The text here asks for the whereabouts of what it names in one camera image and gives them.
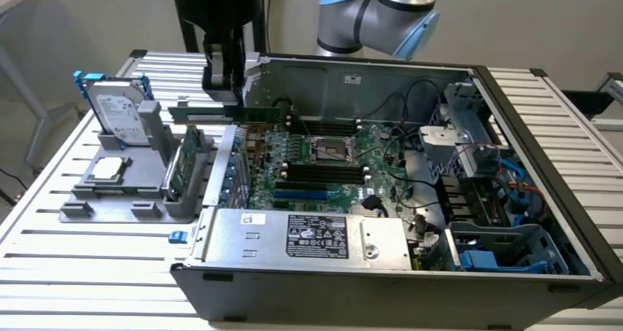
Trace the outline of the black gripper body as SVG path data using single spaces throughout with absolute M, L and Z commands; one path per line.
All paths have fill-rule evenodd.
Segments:
M 232 44 L 260 14 L 261 0 L 175 0 L 179 18 L 204 31 L 209 44 Z

